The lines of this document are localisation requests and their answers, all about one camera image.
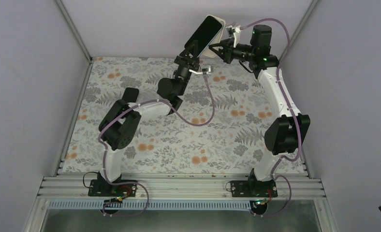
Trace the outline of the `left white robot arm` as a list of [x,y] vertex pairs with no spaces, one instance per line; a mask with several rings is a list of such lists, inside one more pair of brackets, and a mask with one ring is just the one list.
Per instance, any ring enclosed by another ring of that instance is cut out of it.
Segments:
[[121,176],[119,153],[127,147],[141,121],[177,112],[183,100],[191,74],[199,70],[198,42],[192,41],[178,55],[174,63],[178,68],[172,78],[158,82],[159,98],[138,103],[139,90],[127,88],[122,99],[116,101],[99,125],[98,141],[104,146],[103,166],[100,170],[101,190],[109,196],[119,192]]

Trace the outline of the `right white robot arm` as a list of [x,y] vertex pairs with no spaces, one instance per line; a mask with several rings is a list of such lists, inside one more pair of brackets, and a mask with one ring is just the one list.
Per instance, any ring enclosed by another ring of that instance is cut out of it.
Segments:
[[227,26],[229,38],[209,49],[225,63],[237,59],[240,64],[248,63],[245,68],[254,74],[259,84],[268,94],[271,110],[276,119],[264,134],[267,150],[259,164],[254,167],[243,185],[250,195],[259,197],[265,190],[275,189],[274,170],[288,154],[300,152],[303,140],[310,126],[308,115],[301,114],[295,106],[282,78],[279,60],[270,53],[272,29],[267,25],[255,25],[250,44],[240,44],[240,26]]

